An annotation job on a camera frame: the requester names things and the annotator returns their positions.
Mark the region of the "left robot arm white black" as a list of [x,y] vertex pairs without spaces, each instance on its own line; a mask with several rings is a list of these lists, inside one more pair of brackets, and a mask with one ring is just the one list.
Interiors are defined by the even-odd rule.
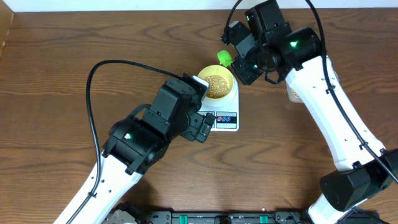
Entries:
[[102,223],[149,167],[163,158],[173,139],[205,142],[215,122],[213,114],[199,113],[209,88],[198,76],[169,78],[152,104],[138,106],[114,124],[101,162],[56,223]]

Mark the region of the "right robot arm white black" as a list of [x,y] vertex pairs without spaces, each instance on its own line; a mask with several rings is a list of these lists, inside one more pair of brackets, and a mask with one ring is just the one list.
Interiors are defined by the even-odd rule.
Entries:
[[397,151],[384,147],[348,99],[327,55],[323,30],[292,30],[276,1],[264,1],[245,16],[246,23],[228,20],[221,36],[238,53],[231,64],[234,74],[250,85],[275,72],[290,99],[309,110],[336,167],[320,179],[321,196],[302,223],[380,223],[376,213],[360,205],[397,182]]

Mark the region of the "green plastic measuring scoop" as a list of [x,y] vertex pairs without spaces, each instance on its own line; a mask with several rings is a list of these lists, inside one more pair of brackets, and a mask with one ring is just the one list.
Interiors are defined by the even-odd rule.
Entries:
[[224,67],[229,67],[233,63],[232,56],[229,54],[227,50],[221,50],[216,54],[220,65]]

